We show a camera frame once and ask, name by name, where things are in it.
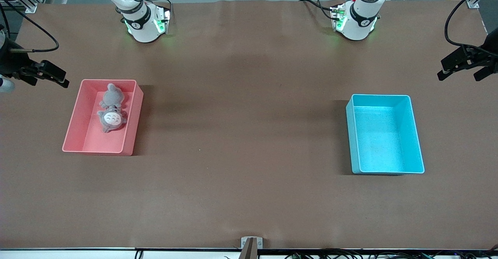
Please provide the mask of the plain grey plush toy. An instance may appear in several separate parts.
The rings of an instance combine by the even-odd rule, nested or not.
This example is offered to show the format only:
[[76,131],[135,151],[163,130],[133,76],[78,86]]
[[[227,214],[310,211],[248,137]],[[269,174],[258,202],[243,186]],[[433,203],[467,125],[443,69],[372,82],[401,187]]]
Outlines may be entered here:
[[99,103],[99,106],[104,109],[108,108],[118,108],[122,107],[122,102],[125,99],[125,95],[119,87],[115,86],[113,83],[107,85],[107,91],[103,94],[103,98]]

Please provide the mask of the grey plush toy white face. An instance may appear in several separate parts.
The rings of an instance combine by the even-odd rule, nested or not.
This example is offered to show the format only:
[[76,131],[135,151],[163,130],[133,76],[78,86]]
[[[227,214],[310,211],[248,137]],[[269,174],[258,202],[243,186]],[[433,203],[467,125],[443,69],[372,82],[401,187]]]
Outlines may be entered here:
[[115,105],[111,105],[105,110],[100,110],[96,114],[102,125],[103,133],[117,130],[127,123],[127,113]]

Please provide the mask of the pink plastic box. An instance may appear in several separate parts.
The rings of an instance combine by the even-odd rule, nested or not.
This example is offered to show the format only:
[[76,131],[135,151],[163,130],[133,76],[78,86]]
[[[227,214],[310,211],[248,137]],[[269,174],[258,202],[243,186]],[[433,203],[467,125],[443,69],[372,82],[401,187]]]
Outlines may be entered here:
[[[114,84],[123,92],[122,111],[126,113],[126,123],[105,133],[97,112],[104,110],[100,101],[108,84]],[[131,156],[143,99],[144,93],[135,80],[82,80],[62,151],[91,156]]]

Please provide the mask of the blue plastic box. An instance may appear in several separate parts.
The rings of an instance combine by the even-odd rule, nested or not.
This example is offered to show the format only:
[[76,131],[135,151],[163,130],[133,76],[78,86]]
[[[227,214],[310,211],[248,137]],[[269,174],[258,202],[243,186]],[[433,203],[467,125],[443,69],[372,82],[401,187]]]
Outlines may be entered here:
[[425,172],[411,98],[399,94],[353,94],[346,105],[354,174]]

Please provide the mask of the brown table mat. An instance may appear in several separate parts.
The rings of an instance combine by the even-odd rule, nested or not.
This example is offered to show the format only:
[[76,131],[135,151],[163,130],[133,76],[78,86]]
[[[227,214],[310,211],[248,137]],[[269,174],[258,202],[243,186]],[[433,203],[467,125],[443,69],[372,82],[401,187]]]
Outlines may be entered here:
[[[303,2],[176,4],[167,36],[114,6],[39,6],[67,72],[0,95],[0,248],[488,249],[498,243],[498,75],[439,81],[456,1],[386,2],[345,40]],[[83,79],[144,92],[132,156],[62,151]],[[425,173],[351,172],[356,93],[412,99]]]

